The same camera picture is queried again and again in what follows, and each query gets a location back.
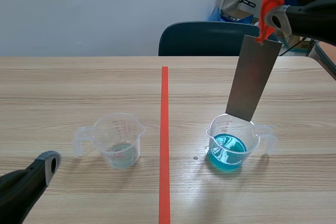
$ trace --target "white wall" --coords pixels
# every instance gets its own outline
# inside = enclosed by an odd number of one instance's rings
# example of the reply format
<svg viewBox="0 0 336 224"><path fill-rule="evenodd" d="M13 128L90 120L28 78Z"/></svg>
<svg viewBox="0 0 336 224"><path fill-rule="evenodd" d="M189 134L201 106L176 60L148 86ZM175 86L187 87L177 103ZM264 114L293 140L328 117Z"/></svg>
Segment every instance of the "white wall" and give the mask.
<svg viewBox="0 0 336 224"><path fill-rule="evenodd" d="M167 26L207 20L219 1L0 0L0 56L157 55Z"/></svg>

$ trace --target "measuring cup with blue liquid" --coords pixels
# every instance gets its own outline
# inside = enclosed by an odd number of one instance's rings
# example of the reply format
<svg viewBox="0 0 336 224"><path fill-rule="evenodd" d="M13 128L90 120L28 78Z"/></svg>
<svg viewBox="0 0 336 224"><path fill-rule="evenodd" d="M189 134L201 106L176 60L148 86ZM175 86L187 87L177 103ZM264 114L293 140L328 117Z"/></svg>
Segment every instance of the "measuring cup with blue liquid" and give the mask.
<svg viewBox="0 0 336 224"><path fill-rule="evenodd" d="M205 133L209 136L210 161L226 171L241 167L261 139L266 140L266 154L273 150L277 140L270 125L256 125L228 114L213 119Z"/></svg>

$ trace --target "measuring cup handle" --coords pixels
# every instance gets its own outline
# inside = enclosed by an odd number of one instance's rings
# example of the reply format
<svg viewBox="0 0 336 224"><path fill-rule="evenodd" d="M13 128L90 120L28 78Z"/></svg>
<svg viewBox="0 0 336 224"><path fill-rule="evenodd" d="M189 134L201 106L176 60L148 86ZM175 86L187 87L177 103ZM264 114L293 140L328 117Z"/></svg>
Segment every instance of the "measuring cup handle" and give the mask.
<svg viewBox="0 0 336 224"><path fill-rule="evenodd" d="M265 138L265 153L271 154L278 141L277 137L273 133L272 126L257 124L253 127L253 135Z"/></svg>
<svg viewBox="0 0 336 224"><path fill-rule="evenodd" d="M81 157L83 155L82 142L93 141L95 127L84 126L79 127L75 132L75 139L72 141L72 151L75 157Z"/></svg>

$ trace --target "empty measuring cup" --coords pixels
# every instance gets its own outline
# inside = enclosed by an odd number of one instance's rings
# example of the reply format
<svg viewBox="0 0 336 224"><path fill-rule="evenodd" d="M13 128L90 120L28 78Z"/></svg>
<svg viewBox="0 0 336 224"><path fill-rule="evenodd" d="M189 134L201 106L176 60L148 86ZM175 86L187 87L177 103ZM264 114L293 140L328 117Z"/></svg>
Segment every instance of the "empty measuring cup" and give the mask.
<svg viewBox="0 0 336 224"><path fill-rule="evenodd" d="M253 122L228 114L213 119L205 133L210 138L209 158L222 170L239 168L248 155L258 147L261 138L266 139L266 153L272 151L277 140L271 126L255 125Z"/></svg>
<svg viewBox="0 0 336 224"><path fill-rule="evenodd" d="M140 157L140 137L144 132L145 128L131 115L107 115L94 126L77 129L72 143L73 152L75 157L82 156L82 141L92 141L110 166L127 168Z"/></svg>

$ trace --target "red tape line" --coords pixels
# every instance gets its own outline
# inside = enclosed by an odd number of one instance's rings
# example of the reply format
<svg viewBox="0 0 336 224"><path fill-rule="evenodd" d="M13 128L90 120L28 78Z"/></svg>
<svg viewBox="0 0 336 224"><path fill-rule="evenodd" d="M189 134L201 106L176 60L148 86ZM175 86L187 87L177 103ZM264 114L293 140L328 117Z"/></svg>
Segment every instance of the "red tape line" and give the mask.
<svg viewBox="0 0 336 224"><path fill-rule="evenodd" d="M159 224L170 224L168 67L162 67Z"/></svg>

